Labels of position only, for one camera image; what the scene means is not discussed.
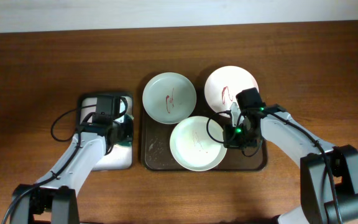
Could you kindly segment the cream white plate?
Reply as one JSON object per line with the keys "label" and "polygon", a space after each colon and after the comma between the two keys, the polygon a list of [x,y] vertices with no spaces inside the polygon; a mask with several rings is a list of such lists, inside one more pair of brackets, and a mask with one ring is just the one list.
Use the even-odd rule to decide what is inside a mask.
{"label": "cream white plate", "polygon": [[204,116],[192,116],[178,123],[170,136],[170,151],[182,167],[192,171],[215,168],[227,149],[221,143],[223,129]]}

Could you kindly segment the pale green plate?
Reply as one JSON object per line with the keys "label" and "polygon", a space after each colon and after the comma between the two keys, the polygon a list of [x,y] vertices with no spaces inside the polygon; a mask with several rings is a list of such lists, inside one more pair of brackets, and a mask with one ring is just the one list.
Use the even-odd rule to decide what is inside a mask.
{"label": "pale green plate", "polygon": [[162,124],[176,124],[189,117],[196,101],[197,94],[192,82],[174,72],[154,76],[142,93],[146,113]]}

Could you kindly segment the green yellow sponge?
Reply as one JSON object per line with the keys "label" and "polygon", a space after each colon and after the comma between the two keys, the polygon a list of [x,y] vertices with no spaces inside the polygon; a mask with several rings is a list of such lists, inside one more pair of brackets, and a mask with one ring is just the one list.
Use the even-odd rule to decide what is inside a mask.
{"label": "green yellow sponge", "polygon": [[130,147],[134,138],[134,125],[131,116],[125,114],[123,121],[120,123],[118,145]]}

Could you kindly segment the pink plate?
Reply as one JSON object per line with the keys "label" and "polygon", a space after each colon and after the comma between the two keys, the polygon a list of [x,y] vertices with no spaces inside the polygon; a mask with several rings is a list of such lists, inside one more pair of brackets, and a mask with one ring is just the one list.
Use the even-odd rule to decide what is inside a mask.
{"label": "pink plate", "polygon": [[241,67],[224,66],[213,71],[207,78],[204,96],[214,112],[226,111],[233,103],[237,103],[238,93],[250,88],[259,90],[257,81],[251,73]]}

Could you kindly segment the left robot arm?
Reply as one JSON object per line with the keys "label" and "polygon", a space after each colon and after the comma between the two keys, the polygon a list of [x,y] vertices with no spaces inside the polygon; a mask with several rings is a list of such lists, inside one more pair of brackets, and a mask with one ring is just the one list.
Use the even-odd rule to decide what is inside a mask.
{"label": "left robot arm", "polygon": [[12,194],[3,223],[35,223],[51,213],[52,223],[79,223],[77,196],[92,171],[124,170],[132,165],[133,97],[128,93],[88,93],[77,106],[68,149],[34,184]]}

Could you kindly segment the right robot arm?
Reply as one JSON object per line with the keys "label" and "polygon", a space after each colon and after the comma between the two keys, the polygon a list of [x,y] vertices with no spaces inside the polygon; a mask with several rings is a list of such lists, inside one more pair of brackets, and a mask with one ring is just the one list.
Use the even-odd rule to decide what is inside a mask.
{"label": "right robot arm", "polygon": [[245,151],[270,141],[300,169],[299,207],[276,223],[345,223],[358,219],[358,150],[336,146],[297,123],[280,105],[266,105],[256,88],[241,91],[226,112],[224,147]]}

